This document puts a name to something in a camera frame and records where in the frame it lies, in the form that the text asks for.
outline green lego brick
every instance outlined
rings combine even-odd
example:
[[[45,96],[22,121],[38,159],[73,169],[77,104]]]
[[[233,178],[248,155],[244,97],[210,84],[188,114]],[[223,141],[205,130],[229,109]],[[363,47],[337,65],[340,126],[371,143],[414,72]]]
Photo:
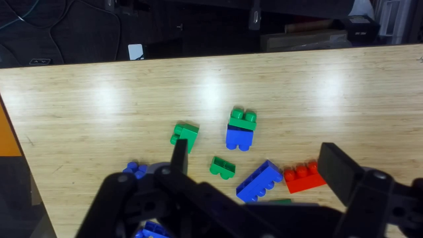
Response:
[[[170,138],[170,145],[176,145],[178,139],[188,141],[188,154],[193,150],[197,137],[198,137],[198,128],[185,124],[177,124],[173,130],[173,135]]]
[[[229,126],[254,131],[256,128],[256,114],[254,112],[243,112],[234,109],[230,114]]]
[[[234,178],[237,171],[235,165],[229,163],[218,157],[213,158],[211,166],[210,166],[210,174],[213,175],[221,175],[223,180],[229,180]]]

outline lego brick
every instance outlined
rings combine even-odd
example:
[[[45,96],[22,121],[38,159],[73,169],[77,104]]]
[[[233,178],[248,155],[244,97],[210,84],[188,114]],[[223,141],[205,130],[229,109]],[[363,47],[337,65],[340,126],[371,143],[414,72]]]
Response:
[[[227,125],[254,131],[256,128],[256,114],[254,112],[244,113],[242,109],[234,109]]]
[[[289,194],[297,194],[320,186],[325,186],[325,180],[317,172],[317,162],[287,169],[283,172]]]
[[[221,175],[223,180],[229,180],[234,178],[235,175],[235,165],[229,163],[218,157],[213,158],[211,166],[210,166],[210,174],[213,175]]]
[[[252,131],[227,126],[226,149],[235,150],[238,147],[240,151],[248,151],[252,145],[252,138]]]
[[[283,179],[279,170],[268,161],[266,161],[258,170],[255,170],[239,187],[237,196],[244,203],[258,202],[258,198],[266,195],[266,190],[272,190],[275,183]]]
[[[177,124],[173,130],[173,135],[170,138],[170,145],[176,145],[178,139],[188,141],[188,154],[193,150],[197,137],[198,137],[198,128],[185,124]]]
[[[124,174],[133,174],[137,180],[143,179],[147,174],[148,167],[144,165],[137,165],[136,162],[129,162],[127,169],[123,170]]]
[[[149,223],[149,221],[145,223],[144,229],[143,229],[143,235],[144,235],[144,237],[148,237],[148,238],[168,238],[168,237],[170,237],[163,227],[160,227],[159,224],[155,224],[155,223]]]

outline blue lego brick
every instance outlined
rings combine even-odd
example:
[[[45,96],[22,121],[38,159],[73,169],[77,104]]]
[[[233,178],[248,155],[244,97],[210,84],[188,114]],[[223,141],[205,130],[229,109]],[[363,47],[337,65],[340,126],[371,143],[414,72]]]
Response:
[[[227,126],[226,131],[226,149],[248,151],[252,145],[254,131]]]
[[[237,196],[244,203],[256,202],[258,198],[266,195],[266,190],[272,190],[275,183],[283,179],[278,167],[266,161],[258,170],[254,171],[239,187]]]
[[[129,162],[129,163],[127,165],[127,169],[123,170],[123,172],[124,172],[124,174],[133,174],[135,178],[136,178],[137,180],[140,180],[140,179],[143,179],[143,178],[145,176],[147,170],[148,170],[147,166],[143,166],[143,165],[140,166],[140,165],[137,165],[136,162]]]
[[[144,237],[148,238],[168,238],[170,237],[166,231],[164,231],[163,227],[155,223],[145,223],[145,227],[143,229]]]

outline black cable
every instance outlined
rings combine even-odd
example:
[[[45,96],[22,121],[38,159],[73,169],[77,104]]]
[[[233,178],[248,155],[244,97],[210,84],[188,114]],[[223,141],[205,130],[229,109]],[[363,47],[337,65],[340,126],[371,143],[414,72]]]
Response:
[[[24,18],[26,18],[28,15],[30,15],[30,14],[33,12],[33,10],[32,10],[29,14],[25,14],[24,16],[20,16],[18,12],[9,5],[8,0],[3,0],[3,2],[4,2],[4,3],[8,6],[8,9],[16,15],[17,19],[16,19],[14,22],[21,22],[21,19],[22,19],[22,20],[24,20],[22,23],[26,23],[28,26],[33,27],[33,28],[37,30],[37,31],[49,31],[49,36],[50,36],[50,39],[51,39],[55,50],[58,51],[62,63],[65,64],[63,51],[61,50],[61,47],[59,47],[58,43],[55,42],[55,39],[54,39],[54,36],[53,36],[53,31],[54,31],[54,28],[55,28],[58,24],[61,24],[61,23],[66,19],[66,16],[69,15],[70,10],[71,10],[73,6],[77,3],[77,0],[70,2],[69,6],[67,6],[67,0],[63,0],[63,6],[65,6],[65,7],[63,7],[63,11],[62,11],[62,14],[61,14],[61,18],[59,18],[53,26],[50,26],[50,27],[48,27],[48,28],[40,28],[40,27],[37,27],[36,24],[32,24],[32,23],[29,23],[29,22],[26,22],[26,20],[24,19]],[[107,12],[107,11],[96,7],[96,6],[92,6],[92,5],[90,5],[90,3],[87,3],[87,2],[85,2],[85,0],[81,0],[81,2],[85,3],[86,6],[88,6],[88,7],[99,11],[99,12],[111,15],[111,16],[114,16],[114,18],[116,19],[116,22],[118,22],[118,24],[119,24],[119,39],[118,39],[118,47],[116,47],[116,53],[115,53],[115,61],[118,61],[119,55],[120,55],[120,44],[122,44],[122,20],[120,20],[120,18],[116,16],[116,15],[114,15],[114,14],[110,14],[110,12]],[[12,24],[14,24],[14,23],[12,23],[12,24],[10,24],[10,23],[7,24],[7,26],[4,26],[4,27],[1,27],[0,31],[4,30],[4,28],[7,28],[7,27],[9,27],[9,26],[12,26]]]
[[[115,14],[107,12],[107,11],[104,11],[104,10],[94,6],[94,5],[91,5],[91,3],[87,3],[86,0],[82,0],[82,3],[85,3],[86,6],[94,9],[94,10],[99,11],[99,12],[111,15],[111,16],[114,16],[114,18],[118,20],[118,24],[119,24],[119,39],[118,39],[118,48],[116,48],[116,53],[115,53],[115,61],[118,61],[118,57],[119,57],[119,55],[120,55],[120,44],[122,44],[122,20],[120,20],[120,18],[116,16]]]
[[[13,12],[13,15],[20,19],[20,14],[10,6],[9,0],[3,0],[5,3],[5,6],[9,9],[9,11]],[[48,30],[51,30],[53,27],[55,27],[58,23],[61,23],[66,16],[67,16],[67,12],[70,11],[70,7],[74,5],[74,2],[71,2],[69,6],[67,6],[67,0],[63,0],[63,10],[62,10],[62,14],[59,15],[59,18],[57,19],[57,22],[54,22],[51,26],[49,27],[40,27],[34,23],[30,23],[28,22],[26,19],[24,19],[22,23],[26,23],[28,26],[30,26],[32,28],[37,30],[37,31],[48,31]]]
[[[4,26],[0,27],[0,31],[18,23],[18,22],[22,22],[22,23],[26,23],[25,18],[28,18],[36,9],[37,6],[41,3],[41,0],[36,0],[34,5],[26,11],[26,14],[24,14],[22,16],[17,14],[17,11],[14,9],[12,9],[12,6],[9,5],[9,2],[7,0],[3,0],[5,3],[5,6],[13,12],[13,15],[16,16],[16,19],[13,22],[9,22]]]

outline wooden table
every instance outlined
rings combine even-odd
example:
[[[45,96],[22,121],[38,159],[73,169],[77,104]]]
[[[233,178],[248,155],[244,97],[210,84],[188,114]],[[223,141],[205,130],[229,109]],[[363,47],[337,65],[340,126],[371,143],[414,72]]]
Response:
[[[410,184],[423,171],[422,56],[410,46],[22,68],[0,71],[0,93],[54,229],[71,237],[107,175],[169,161],[177,121],[201,126],[189,176],[234,200],[264,159],[295,166],[321,142]],[[234,106],[258,113],[250,153],[225,149]],[[207,172],[214,155],[238,166],[234,179]],[[264,200],[281,198],[342,210],[328,187],[278,186]]]

